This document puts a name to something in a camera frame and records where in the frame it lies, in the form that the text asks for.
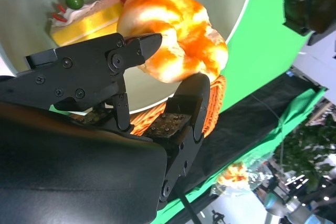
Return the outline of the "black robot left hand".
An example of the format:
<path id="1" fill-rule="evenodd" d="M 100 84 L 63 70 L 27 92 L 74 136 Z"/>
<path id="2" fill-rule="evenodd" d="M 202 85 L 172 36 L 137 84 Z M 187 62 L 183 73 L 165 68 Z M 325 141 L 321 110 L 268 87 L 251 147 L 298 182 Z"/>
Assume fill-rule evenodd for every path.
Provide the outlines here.
<path id="1" fill-rule="evenodd" d="M 335 23 L 335 0 L 283 0 L 284 25 L 305 36 L 324 33 Z"/>

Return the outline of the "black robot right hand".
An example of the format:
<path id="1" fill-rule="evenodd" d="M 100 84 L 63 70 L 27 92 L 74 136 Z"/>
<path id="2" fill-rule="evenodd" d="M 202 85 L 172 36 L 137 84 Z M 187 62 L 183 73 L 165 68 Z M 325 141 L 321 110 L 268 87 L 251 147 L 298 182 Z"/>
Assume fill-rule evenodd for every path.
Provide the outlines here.
<path id="1" fill-rule="evenodd" d="M 151 223 L 203 142 L 209 78 L 181 82 L 132 134 L 124 72 L 162 35 L 115 33 L 27 56 L 1 77 L 1 223 Z"/>

